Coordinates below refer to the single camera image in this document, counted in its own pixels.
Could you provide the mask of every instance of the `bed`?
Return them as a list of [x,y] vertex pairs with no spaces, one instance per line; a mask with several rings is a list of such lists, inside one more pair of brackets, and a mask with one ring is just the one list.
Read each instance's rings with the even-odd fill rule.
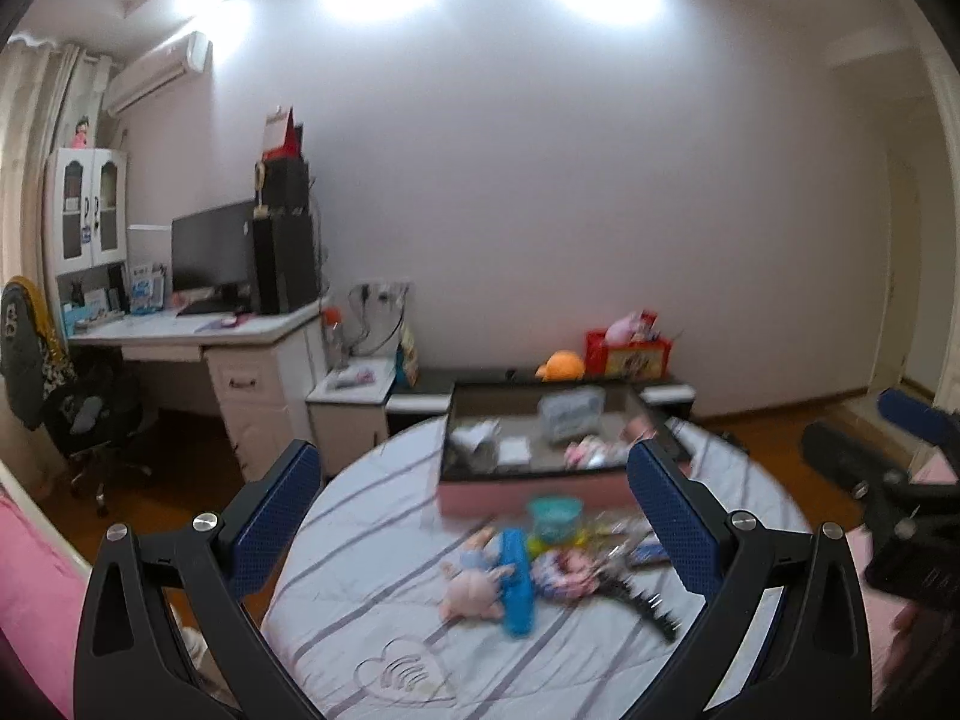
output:
[[[693,456],[693,477],[724,506],[750,509],[770,528],[808,532],[790,496],[743,452],[691,424],[672,426]],[[442,420],[416,426],[320,495],[264,618],[267,642],[328,720],[620,717],[672,649],[630,610],[605,599],[576,608],[538,602],[525,640],[496,623],[440,622],[440,562],[455,560],[482,524],[440,518],[442,440]],[[637,574],[634,585],[659,592],[682,632],[702,608],[669,567]],[[778,598],[779,589],[766,591],[714,704],[745,682]],[[418,689],[407,689],[411,680]]]

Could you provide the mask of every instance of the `power outlet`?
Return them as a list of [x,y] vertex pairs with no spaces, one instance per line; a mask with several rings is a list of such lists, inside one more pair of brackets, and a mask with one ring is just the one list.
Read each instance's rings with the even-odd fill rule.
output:
[[409,298],[413,282],[410,279],[387,279],[372,278],[367,281],[360,281],[357,286],[367,284],[370,286],[371,300],[377,300],[380,303],[396,302]]

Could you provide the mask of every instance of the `pink blanket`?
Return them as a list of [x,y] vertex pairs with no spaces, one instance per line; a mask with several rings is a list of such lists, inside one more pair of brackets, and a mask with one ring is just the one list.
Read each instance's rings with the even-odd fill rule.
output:
[[0,629],[37,687],[71,720],[86,584],[2,493],[0,535]]

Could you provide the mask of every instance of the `computer monitor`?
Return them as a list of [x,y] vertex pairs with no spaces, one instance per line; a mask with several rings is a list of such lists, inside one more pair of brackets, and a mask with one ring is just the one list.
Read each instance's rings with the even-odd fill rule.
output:
[[174,292],[213,287],[213,300],[192,303],[181,314],[213,314],[243,309],[241,285],[250,282],[244,225],[253,218],[254,200],[175,218],[171,241]]

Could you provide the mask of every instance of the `blue toy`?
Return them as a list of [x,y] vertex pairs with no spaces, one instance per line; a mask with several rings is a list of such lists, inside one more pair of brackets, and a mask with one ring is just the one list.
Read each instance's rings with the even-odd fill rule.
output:
[[500,535],[498,565],[512,565],[514,573],[500,580],[503,627],[512,637],[526,637],[534,628],[534,584],[530,578],[527,538],[520,528]]

